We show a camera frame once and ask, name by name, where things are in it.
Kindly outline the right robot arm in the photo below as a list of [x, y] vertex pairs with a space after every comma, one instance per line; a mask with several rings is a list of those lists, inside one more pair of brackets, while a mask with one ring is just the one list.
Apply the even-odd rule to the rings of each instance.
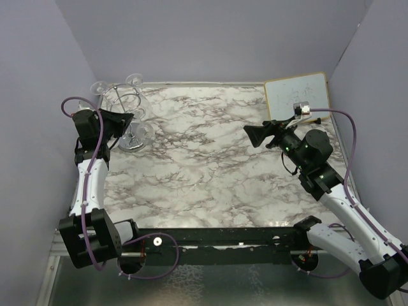
[[325, 250], [358, 274], [365, 289], [383, 300], [407, 283], [407, 246], [344, 189], [344, 179], [330, 166], [333, 152], [330, 139], [322, 130], [311, 129], [299, 139], [288, 121], [264, 121], [262, 126], [244, 126], [252, 146], [259, 147], [267, 137], [267, 148], [278, 147], [297, 167], [298, 178], [307, 193], [328, 208], [350, 231], [354, 241], [316, 224], [293, 233], [299, 249], [314, 245]]

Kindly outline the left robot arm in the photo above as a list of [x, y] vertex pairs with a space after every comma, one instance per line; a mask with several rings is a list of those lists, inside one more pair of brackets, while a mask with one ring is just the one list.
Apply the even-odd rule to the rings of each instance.
[[78, 184], [69, 216], [59, 221], [59, 232], [74, 266], [83, 268], [120, 257], [122, 248], [131, 252], [140, 246], [135, 222], [112, 222], [103, 204], [108, 142], [124, 135], [133, 114], [85, 109], [72, 119], [79, 142], [75, 148]]

